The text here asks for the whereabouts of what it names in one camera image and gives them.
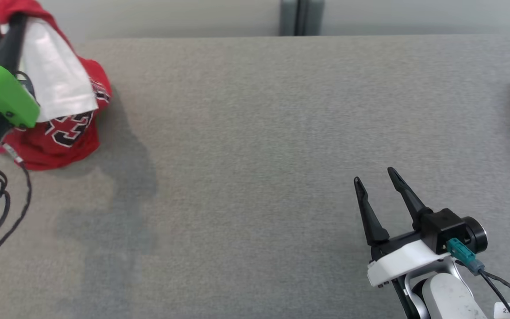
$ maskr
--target red garment with white trim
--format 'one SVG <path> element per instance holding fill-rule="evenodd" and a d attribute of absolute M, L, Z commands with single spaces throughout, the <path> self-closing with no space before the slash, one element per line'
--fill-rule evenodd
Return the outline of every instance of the red garment with white trim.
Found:
<path fill-rule="evenodd" d="M 41 18 L 47 22 L 73 51 L 53 16 L 46 12 L 38 2 L 35 0 L 0 0 L 0 24 L 8 23 L 9 18 L 17 12 Z M 89 76 L 98 109 L 37 123 L 34 128 L 14 129 L 6 135 L 4 143 L 12 147 L 23 158 L 28 170 L 50 170 L 69 165 L 87 157 L 100 145 L 96 116 L 109 105 L 112 96 L 111 85 L 99 63 L 79 56 L 77 58 Z"/>

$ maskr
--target gray fabric surface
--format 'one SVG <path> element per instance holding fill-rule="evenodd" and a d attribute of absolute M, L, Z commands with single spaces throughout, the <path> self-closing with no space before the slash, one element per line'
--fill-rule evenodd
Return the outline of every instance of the gray fabric surface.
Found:
<path fill-rule="evenodd" d="M 352 184 L 390 234 L 409 231 L 387 166 L 425 204 L 480 220 L 480 258 L 510 281 L 510 36 L 105 40 L 79 53 L 116 89 L 102 146 L 32 173 L 30 212 L 0 249 L 0 319 L 403 318 L 393 289 L 367 281 Z M 11 221 L 24 177 L 0 168 Z M 463 273 L 492 317 L 498 299 Z"/>

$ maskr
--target teal connector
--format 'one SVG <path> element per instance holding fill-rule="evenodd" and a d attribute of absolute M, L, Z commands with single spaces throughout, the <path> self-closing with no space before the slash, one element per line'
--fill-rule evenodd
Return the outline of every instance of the teal connector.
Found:
<path fill-rule="evenodd" d="M 475 254 L 457 238 L 449 240 L 447 247 L 448 253 L 461 261 L 474 276 L 479 275 L 479 271 L 485 269 L 485 266 L 475 257 Z"/>

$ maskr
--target white cloth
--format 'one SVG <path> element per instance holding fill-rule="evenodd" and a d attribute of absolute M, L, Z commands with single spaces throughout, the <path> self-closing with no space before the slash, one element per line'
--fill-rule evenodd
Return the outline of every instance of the white cloth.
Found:
<path fill-rule="evenodd" d="M 4 34 L 8 26 L 0 28 Z M 97 109 L 88 73 L 65 40 L 39 18 L 29 18 L 19 69 L 26 73 L 41 107 L 37 122 Z"/>

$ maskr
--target camera lens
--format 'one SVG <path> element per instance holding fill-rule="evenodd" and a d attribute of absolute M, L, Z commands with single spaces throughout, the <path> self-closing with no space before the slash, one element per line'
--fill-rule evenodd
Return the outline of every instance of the camera lens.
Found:
<path fill-rule="evenodd" d="M 466 246 L 474 253 L 481 253 L 487 249 L 487 232 L 481 224 L 472 217 L 464 217 L 462 220 L 467 225 Z"/>

